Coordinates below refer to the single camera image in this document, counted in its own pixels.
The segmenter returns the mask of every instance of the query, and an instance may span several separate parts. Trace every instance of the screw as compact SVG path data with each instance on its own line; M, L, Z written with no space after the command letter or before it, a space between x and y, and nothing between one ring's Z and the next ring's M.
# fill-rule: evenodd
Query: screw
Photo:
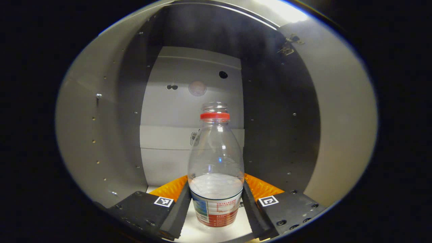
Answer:
M151 220L146 220L146 222L151 225L151 226L156 226L155 222L151 221Z
M294 229L294 228L297 227L297 226L298 226L298 224L293 225L293 226L291 226L291 227L289 228L289 230L292 230L292 229Z
M286 223L286 220L281 220L281 221L278 221L277 223L276 223L276 225L277 226L281 226L281 225L284 225Z

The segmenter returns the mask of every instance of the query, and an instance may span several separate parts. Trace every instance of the plastic bottle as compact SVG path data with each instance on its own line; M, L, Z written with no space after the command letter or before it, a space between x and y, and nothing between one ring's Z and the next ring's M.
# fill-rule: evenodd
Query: plastic bottle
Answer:
M227 105L203 105L202 127L192 145L188 181L198 221L207 227L234 222L245 178L243 156L228 127Z

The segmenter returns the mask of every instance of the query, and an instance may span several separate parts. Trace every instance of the black hole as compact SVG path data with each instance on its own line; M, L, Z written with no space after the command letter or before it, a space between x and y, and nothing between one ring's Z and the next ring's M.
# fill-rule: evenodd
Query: black hole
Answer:
M284 224L286 224L286 220L281 220L281 221L278 221L276 223L277 226L281 226L281 225L284 225Z
M228 77L228 74L226 73L226 72L224 72L224 71L220 71L219 72L219 77L221 77L221 78L227 78Z
M292 230L292 229L294 229L294 228L297 227L297 226L298 226L298 224L293 225L293 226L291 226L289 229Z

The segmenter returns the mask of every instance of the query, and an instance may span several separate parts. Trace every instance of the metal enclosure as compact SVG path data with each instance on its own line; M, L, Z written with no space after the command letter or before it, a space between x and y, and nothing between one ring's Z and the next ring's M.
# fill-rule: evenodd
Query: metal enclosure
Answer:
M294 32L304 44L286 44ZM278 52L284 45L294 52ZM197 80L203 96L188 91ZM78 186L110 208L186 174L199 107L216 98L229 100L245 171L283 190L329 209L368 164L378 122L362 60L323 23L275 0L165 0L113 24L63 80L60 152ZM244 230L225 240L246 240Z

